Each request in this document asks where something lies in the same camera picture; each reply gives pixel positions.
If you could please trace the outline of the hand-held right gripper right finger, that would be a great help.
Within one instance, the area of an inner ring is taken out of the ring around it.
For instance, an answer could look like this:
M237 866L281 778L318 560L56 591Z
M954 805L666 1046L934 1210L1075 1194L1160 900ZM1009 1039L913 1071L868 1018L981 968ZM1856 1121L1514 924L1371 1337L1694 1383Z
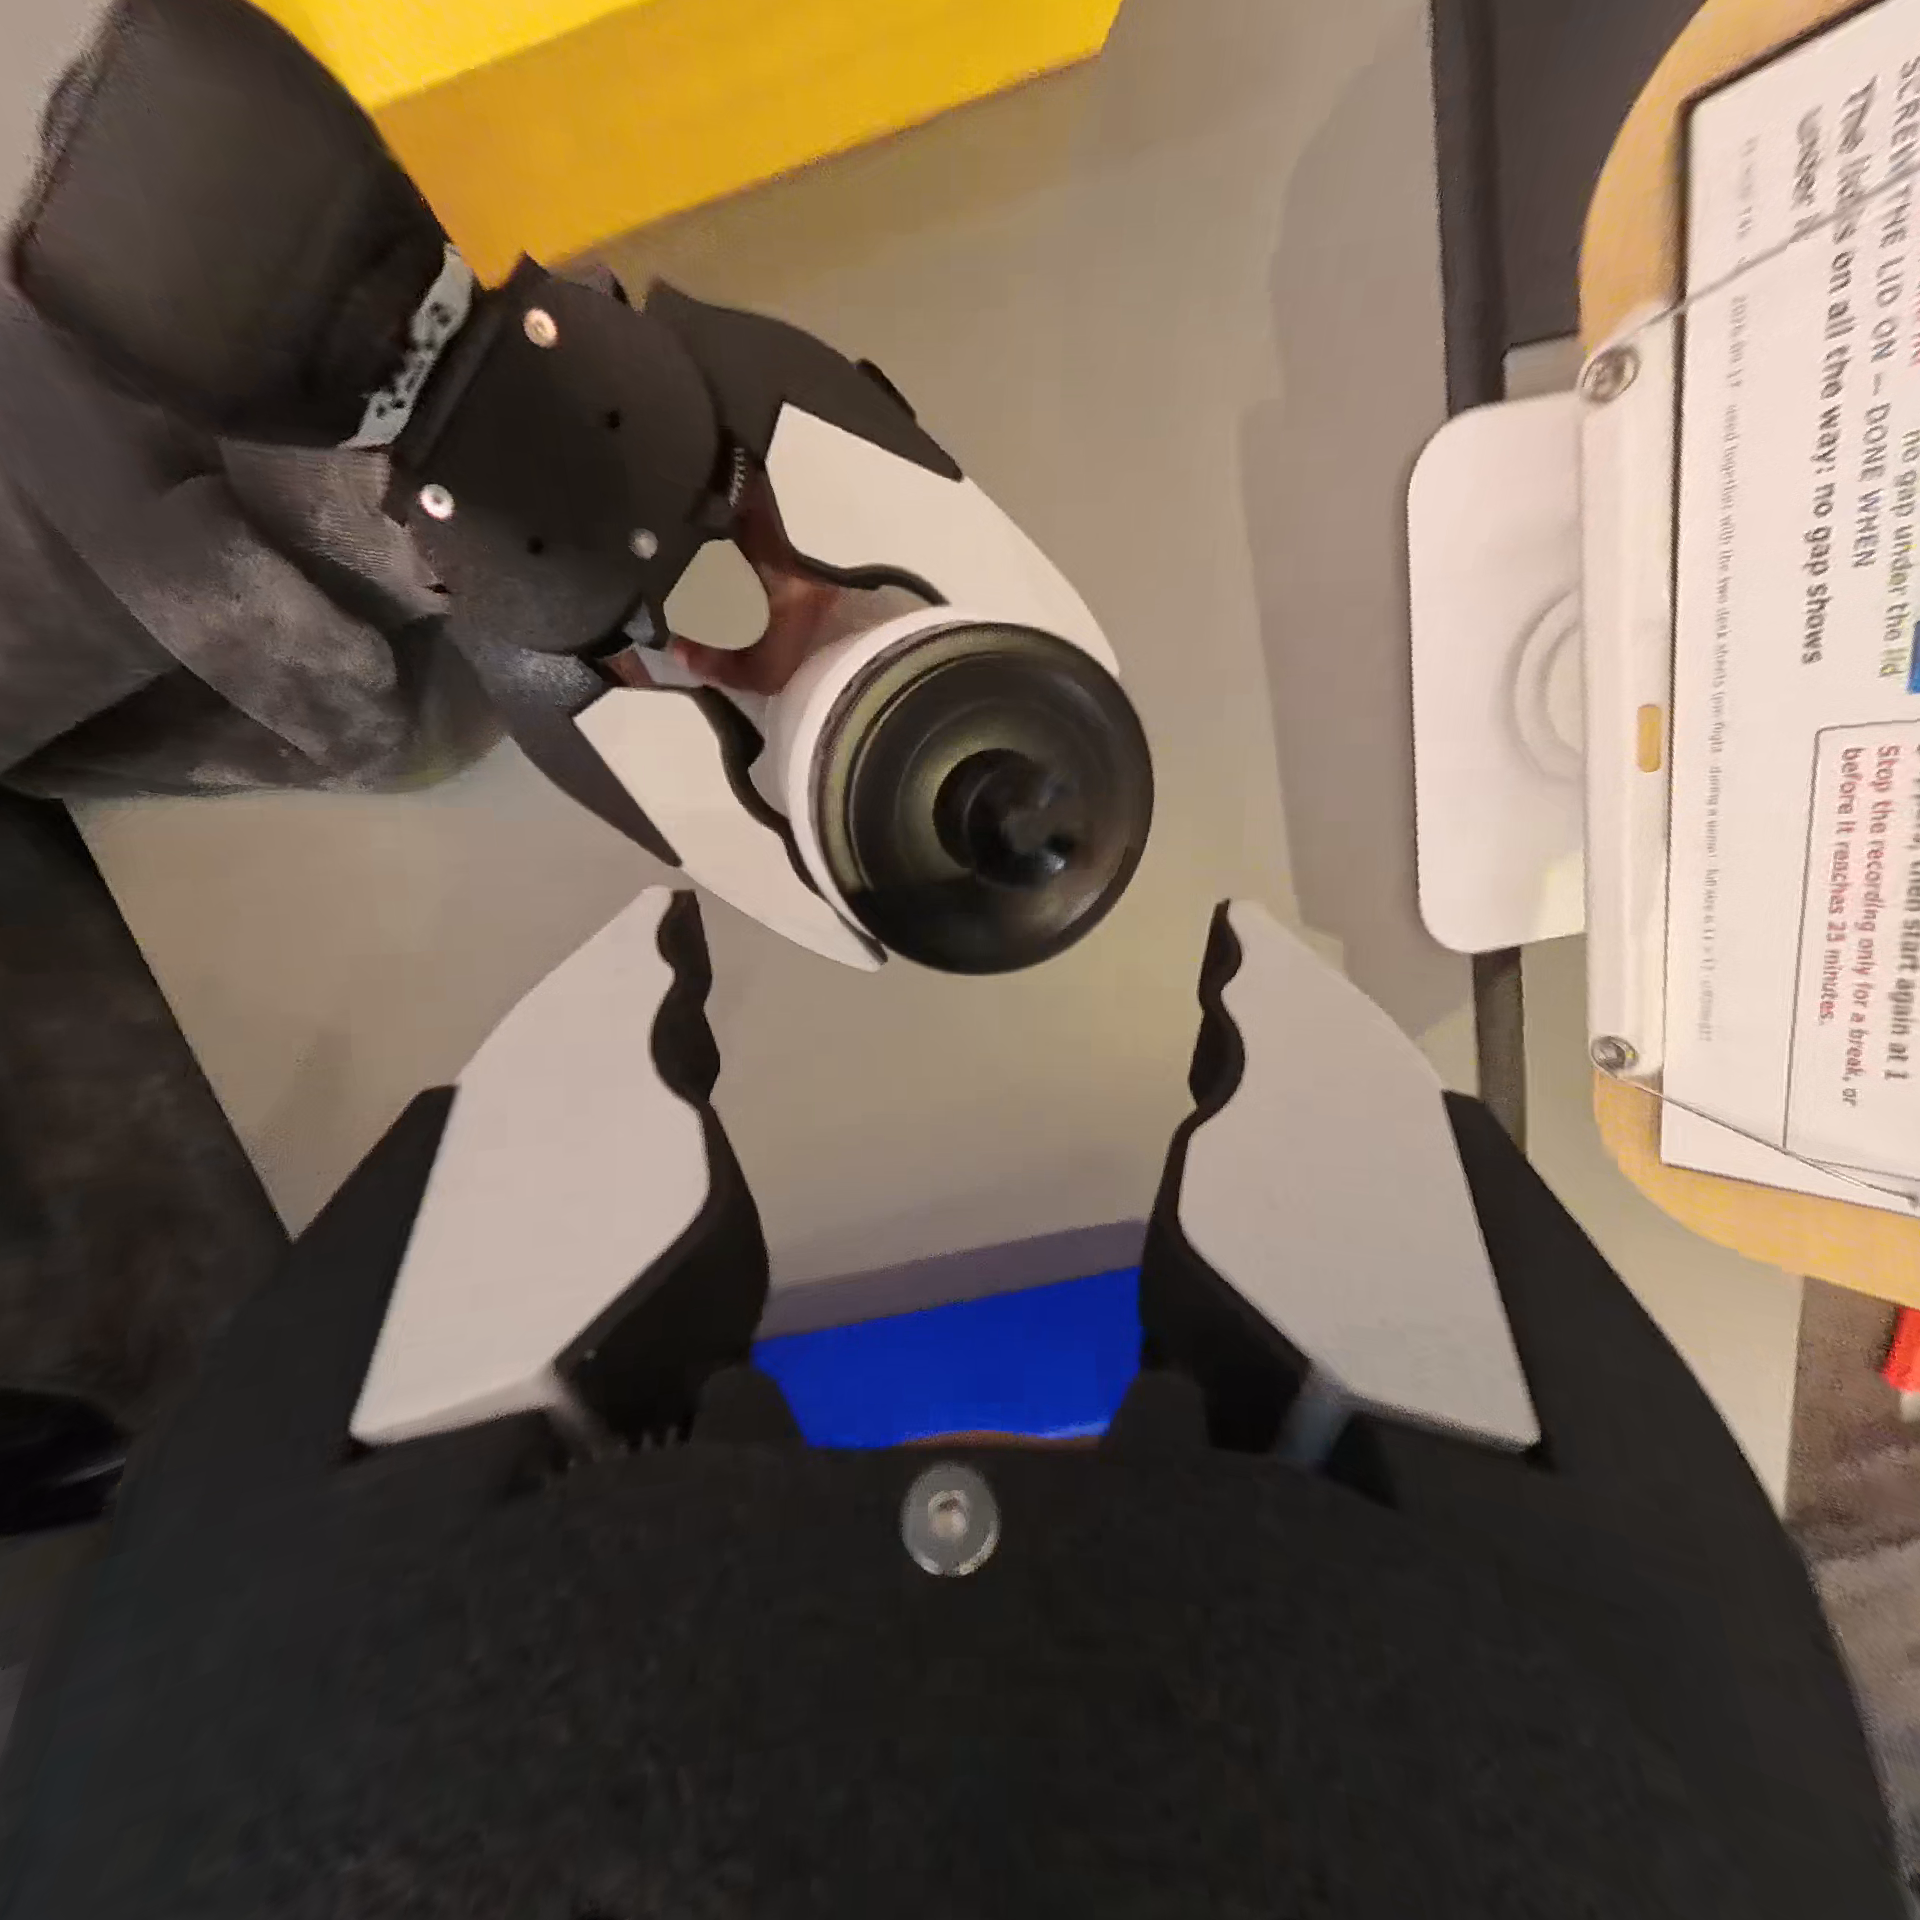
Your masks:
M1220 900L1189 1115L1141 1232L1141 1356L1220 1451L1357 1414L1534 1451L1540 1413L1430 1056L1297 929Z

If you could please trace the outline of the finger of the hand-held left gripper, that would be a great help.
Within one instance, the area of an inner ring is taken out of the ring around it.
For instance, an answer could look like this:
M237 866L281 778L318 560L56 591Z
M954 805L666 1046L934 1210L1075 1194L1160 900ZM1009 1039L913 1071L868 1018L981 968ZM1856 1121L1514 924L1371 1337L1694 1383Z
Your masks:
M603 690L573 729L699 888L821 962L881 969L886 948L798 873L782 825L742 802L720 708L710 690Z
M759 449L759 556L782 586L913 591L1075 642L1117 681L1117 648L1056 556L904 401L779 401Z

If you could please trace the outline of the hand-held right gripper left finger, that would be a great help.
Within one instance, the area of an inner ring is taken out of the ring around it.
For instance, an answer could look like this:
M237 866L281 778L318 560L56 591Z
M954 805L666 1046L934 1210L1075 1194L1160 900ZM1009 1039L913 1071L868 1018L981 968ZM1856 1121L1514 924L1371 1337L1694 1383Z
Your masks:
M451 1083L353 1404L358 1448L497 1414L666 1442L753 1344L771 1265L716 1114L710 939L642 888Z

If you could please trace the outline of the white plastic bottle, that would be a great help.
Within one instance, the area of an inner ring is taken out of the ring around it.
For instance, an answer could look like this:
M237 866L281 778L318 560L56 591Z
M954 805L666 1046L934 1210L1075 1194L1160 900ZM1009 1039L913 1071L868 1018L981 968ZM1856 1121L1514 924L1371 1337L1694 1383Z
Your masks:
M827 862L821 783L829 755L829 713L842 694L889 658L954 625L954 601L897 606L886 622L840 625L766 701L759 701L759 755L753 792L782 811L806 883L855 917L842 883Z

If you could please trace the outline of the black bottle lid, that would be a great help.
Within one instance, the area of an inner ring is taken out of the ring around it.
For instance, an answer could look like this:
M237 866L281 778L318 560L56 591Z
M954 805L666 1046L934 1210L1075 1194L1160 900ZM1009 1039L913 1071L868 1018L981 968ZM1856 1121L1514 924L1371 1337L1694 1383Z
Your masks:
M1149 729L1088 648L933 622L858 661L806 751L806 825L855 924L954 975L1075 948L1151 825Z

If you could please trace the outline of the yellow plastic bin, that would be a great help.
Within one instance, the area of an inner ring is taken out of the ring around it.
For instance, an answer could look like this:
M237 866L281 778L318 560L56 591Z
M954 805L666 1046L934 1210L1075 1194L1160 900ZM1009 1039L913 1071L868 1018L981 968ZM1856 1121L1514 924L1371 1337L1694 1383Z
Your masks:
M1102 56L1117 0L261 0L479 283Z

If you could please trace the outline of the blue plastic bin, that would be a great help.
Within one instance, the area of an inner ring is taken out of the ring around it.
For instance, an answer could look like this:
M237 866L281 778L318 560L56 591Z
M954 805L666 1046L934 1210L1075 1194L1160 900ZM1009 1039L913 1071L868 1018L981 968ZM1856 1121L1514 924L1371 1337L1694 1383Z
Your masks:
M1141 1267L753 1338L806 1448L1102 1442L1141 1367Z

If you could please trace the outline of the person's left hand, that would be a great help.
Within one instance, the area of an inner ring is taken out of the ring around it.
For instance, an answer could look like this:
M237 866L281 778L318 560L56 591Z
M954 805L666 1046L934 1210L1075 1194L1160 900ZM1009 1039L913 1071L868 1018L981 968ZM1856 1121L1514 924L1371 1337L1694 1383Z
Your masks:
M779 694L798 665L827 642L842 591L798 560L766 481L742 483L726 543L759 586L759 636L742 648L666 636L666 661L716 690Z

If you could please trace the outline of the wooden instruction board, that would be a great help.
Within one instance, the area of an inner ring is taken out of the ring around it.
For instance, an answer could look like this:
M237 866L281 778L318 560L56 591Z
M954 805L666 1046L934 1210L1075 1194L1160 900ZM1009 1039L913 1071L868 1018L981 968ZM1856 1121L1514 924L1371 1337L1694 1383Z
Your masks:
M1850 0L1711 0L1635 86L1583 228L1583 504L1584 560L1584 1026L1595 1115L1622 1176L1694 1232L1836 1282L1866 1298L1920 1298L1920 1223L1843 1194L1735 1181L1660 1160L1660 1067L1609 1071L1598 1039L1660 1033L1666 940L1666 373L1635 333L1660 323L1684 270L1684 111L1700 93L1832 34Z

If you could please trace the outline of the person's dark clothing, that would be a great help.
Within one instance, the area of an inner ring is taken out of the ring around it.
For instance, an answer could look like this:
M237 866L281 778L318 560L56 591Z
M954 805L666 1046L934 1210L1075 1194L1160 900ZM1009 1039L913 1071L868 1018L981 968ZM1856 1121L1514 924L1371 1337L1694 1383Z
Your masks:
M80 831L0 805L0 1525L94 1523L287 1227Z

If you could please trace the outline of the printed instruction sheet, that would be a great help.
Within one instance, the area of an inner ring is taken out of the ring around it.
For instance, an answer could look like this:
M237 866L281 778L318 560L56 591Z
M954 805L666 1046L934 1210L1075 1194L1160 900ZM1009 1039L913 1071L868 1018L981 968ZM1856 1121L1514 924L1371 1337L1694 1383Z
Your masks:
M1660 1160L1912 1210L1920 11L1684 119Z

